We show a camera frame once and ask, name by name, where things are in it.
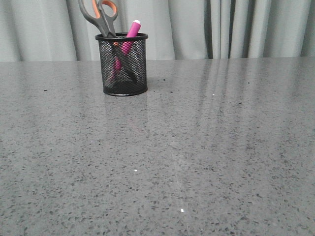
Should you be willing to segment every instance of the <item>highlighter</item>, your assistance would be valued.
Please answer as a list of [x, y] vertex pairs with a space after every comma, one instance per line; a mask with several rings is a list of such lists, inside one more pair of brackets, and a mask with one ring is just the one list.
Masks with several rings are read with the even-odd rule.
[[[131, 25], [131, 27], [129, 29], [129, 32], [128, 32], [126, 38], [132, 38], [132, 37], [137, 36], [140, 28], [141, 28], [140, 21], [134, 20], [132, 22], [132, 25]], [[124, 53], [125, 56], [130, 52], [132, 43], [133, 42], [124, 42], [122, 44], [121, 50], [122, 50], [122, 52]], [[121, 64], [120, 60], [118, 58], [116, 58], [116, 64], [115, 64], [116, 72], [119, 72], [121, 70], [121, 68], [122, 68], [122, 64]]]

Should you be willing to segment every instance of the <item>granite countertop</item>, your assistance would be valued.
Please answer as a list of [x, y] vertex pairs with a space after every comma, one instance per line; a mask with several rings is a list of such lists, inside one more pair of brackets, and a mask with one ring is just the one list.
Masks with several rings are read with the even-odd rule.
[[315, 235], [315, 58], [0, 63], [1, 236]]

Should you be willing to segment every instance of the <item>gray scissor handle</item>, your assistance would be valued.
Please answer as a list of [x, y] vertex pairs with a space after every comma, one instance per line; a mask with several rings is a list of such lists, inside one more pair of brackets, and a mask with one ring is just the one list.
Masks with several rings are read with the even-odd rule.
[[[106, 4], [113, 9], [114, 11], [113, 16], [108, 16], [105, 13], [102, 6], [103, 4]], [[103, 37], [116, 37], [116, 33], [114, 29], [114, 20], [117, 18], [118, 11], [117, 11], [116, 5], [112, 1], [100, 0], [98, 2], [97, 8], [100, 12], [99, 18], [95, 18], [88, 13], [88, 11], [86, 10], [84, 6], [83, 0], [79, 0], [79, 7], [84, 18], [91, 24], [95, 25], [99, 29]]]

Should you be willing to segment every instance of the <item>curtain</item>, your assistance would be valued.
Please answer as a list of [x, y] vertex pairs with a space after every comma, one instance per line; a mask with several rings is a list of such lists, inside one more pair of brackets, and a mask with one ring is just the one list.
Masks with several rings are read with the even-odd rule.
[[[147, 59], [315, 56], [315, 0], [113, 2], [116, 32], [141, 21]], [[99, 60], [96, 34], [77, 0], [0, 0], [0, 61]]]

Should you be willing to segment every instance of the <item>black mesh pen holder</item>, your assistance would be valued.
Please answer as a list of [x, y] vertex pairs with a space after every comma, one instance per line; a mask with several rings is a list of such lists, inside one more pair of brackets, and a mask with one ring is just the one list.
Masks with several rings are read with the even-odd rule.
[[147, 34], [116, 33], [116, 38], [95, 36], [99, 44], [103, 92], [114, 96], [131, 96], [147, 91]]

